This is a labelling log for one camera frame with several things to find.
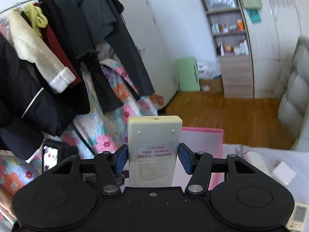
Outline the light wood wardrobe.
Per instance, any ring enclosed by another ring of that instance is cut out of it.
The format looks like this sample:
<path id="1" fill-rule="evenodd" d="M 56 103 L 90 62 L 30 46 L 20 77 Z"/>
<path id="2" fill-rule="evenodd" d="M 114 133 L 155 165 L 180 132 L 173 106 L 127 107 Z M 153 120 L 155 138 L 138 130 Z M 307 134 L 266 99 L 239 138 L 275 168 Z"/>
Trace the light wood wardrobe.
<path id="1" fill-rule="evenodd" d="M 280 70 L 300 36 L 308 36 L 308 0 L 261 0 L 256 16 L 244 10 L 254 68 L 254 97 L 274 98 Z"/>

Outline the teal wall organizer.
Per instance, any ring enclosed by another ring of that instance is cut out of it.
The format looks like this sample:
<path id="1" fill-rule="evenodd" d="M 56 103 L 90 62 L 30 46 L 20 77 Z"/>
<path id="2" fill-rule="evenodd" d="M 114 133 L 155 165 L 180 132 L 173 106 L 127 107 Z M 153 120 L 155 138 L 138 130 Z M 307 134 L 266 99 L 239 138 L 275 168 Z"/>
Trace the teal wall organizer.
<path id="1" fill-rule="evenodd" d="M 260 17 L 260 14 L 259 14 L 259 10 L 248 9 L 247 14 L 248 14 L 252 24 L 261 23 L 261 17 Z"/>

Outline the cream fleece-cuff jacket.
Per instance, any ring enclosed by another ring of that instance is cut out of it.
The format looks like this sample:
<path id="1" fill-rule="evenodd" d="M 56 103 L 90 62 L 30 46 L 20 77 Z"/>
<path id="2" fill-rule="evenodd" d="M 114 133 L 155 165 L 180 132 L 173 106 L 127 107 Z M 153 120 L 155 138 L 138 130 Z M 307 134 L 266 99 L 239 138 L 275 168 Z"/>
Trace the cream fleece-cuff jacket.
<path id="1" fill-rule="evenodd" d="M 11 11 L 6 18 L 18 57 L 34 63 L 51 89 L 55 93 L 62 93 L 76 80 L 76 76 L 62 64 L 18 12 Z"/>

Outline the floral quilt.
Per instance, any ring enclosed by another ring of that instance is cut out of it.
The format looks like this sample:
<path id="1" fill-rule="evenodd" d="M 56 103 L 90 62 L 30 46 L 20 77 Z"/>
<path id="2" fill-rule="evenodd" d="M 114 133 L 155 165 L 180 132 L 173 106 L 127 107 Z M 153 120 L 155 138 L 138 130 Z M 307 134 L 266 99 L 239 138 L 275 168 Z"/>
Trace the floral quilt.
<path id="1" fill-rule="evenodd" d="M 102 71 L 107 77 L 114 93 L 123 106 L 104 113 L 99 105 L 91 76 L 83 72 L 86 82 L 90 112 L 78 115 L 73 123 L 77 130 L 68 127 L 56 141 L 76 146 L 83 159 L 93 157 L 89 148 L 95 152 L 115 152 L 128 140 L 127 122 L 130 116 L 156 116 L 158 107 L 150 97 L 134 98 L 130 88 L 133 83 L 124 67 L 114 59 L 104 59 L 100 62 Z M 42 172 L 43 147 L 39 147 L 27 161 L 14 156 L 12 152 L 1 151 L 1 220 L 9 225 L 14 222 L 14 216 L 9 210 L 10 201 L 15 193 L 24 185 L 38 177 Z"/>

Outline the cardboard box on floor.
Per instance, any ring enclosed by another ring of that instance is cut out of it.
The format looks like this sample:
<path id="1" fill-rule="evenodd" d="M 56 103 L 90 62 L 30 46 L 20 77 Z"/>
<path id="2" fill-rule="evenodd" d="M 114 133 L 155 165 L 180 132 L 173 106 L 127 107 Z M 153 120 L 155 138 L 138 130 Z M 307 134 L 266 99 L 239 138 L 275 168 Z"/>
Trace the cardboard box on floor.
<path id="1" fill-rule="evenodd" d="M 214 78 L 210 80 L 199 80 L 201 91 L 207 94 L 223 95 L 223 84 L 221 78 Z"/>

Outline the white door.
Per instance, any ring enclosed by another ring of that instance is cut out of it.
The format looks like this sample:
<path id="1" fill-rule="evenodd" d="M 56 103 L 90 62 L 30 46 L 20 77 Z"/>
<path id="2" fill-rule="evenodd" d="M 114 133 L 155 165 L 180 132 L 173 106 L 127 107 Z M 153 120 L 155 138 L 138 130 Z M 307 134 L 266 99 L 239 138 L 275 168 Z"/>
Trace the white door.
<path id="1" fill-rule="evenodd" d="M 168 103 L 177 92 L 171 59 L 157 28 L 149 0 L 119 0 L 126 27 L 140 53 L 155 93 Z"/>

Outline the grey puffer jacket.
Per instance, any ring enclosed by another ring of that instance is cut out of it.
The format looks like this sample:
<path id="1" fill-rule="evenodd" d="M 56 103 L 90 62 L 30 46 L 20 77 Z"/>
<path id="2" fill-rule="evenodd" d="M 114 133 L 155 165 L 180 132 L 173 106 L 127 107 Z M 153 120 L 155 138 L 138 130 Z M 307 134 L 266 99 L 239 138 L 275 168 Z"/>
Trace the grey puffer jacket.
<path id="1" fill-rule="evenodd" d="M 291 149 L 300 152 L 308 152 L 308 94 L 308 37 L 301 36 L 275 88 L 278 119 L 294 141 Z"/>

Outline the white cloth with guitar print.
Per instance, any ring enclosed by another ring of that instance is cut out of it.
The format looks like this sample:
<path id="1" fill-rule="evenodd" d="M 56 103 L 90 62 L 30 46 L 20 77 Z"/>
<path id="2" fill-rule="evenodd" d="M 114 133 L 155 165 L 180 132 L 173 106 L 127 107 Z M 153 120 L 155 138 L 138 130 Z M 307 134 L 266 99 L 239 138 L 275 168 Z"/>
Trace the white cloth with guitar print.
<path id="1" fill-rule="evenodd" d="M 210 197 L 226 223 L 253 231 L 308 231 L 308 153 L 224 145 L 223 182 Z"/>

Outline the pink cardboard box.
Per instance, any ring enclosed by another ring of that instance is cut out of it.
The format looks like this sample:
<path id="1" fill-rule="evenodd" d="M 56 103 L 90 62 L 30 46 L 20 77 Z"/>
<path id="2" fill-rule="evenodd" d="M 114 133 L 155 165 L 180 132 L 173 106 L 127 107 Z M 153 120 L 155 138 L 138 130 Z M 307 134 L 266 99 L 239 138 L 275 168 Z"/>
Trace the pink cardboard box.
<path id="1" fill-rule="evenodd" d="M 185 190 L 202 156 L 206 156 L 208 161 L 222 158 L 224 131 L 214 128 L 183 127 L 180 143 L 185 145 L 186 149 L 180 149 L 172 186 L 179 186 Z"/>

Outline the cream AC remote control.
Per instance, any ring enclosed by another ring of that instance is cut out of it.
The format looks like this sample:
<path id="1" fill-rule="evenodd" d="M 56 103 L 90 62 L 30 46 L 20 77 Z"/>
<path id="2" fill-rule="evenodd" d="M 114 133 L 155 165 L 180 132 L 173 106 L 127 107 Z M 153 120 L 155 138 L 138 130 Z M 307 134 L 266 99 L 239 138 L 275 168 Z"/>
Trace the cream AC remote control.
<path id="1" fill-rule="evenodd" d="M 178 116 L 128 118 L 129 184 L 134 188 L 172 185 L 182 120 Z"/>

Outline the cream rounded remote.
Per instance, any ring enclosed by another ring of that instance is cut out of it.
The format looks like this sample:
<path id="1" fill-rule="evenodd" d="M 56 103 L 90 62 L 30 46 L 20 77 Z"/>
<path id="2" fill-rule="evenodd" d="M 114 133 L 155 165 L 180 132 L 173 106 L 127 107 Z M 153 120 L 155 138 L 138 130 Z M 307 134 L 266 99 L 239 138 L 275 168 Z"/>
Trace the cream rounded remote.
<path id="1" fill-rule="evenodd" d="M 303 232 L 308 218 L 308 205 L 295 203 L 293 213 L 286 224 L 289 231 Z"/>

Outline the white adapter at back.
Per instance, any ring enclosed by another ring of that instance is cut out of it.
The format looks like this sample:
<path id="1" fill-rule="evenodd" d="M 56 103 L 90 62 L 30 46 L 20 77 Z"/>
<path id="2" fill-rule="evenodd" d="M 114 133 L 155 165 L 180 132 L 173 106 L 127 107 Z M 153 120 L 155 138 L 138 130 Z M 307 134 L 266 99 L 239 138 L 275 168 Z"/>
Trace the white adapter at back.
<path id="1" fill-rule="evenodd" d="M 282 185 L 289 185 L 296 177 L 296 172 L 284 161 L 281 161 L 271 172 L 271 175 Z"/>

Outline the wooden shelf cabinet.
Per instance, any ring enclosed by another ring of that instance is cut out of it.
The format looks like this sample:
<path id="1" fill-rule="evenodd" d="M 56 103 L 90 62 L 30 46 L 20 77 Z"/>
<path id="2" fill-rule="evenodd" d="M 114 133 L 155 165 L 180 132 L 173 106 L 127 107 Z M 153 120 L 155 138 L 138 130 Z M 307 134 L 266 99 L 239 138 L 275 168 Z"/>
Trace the wooden shelf cabinet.
<path id="1" fill-rule="evenodd" d="M 239 0 L 201 0 L 222 73 L 226 98 L 254 98 L 251 46 Z"/>

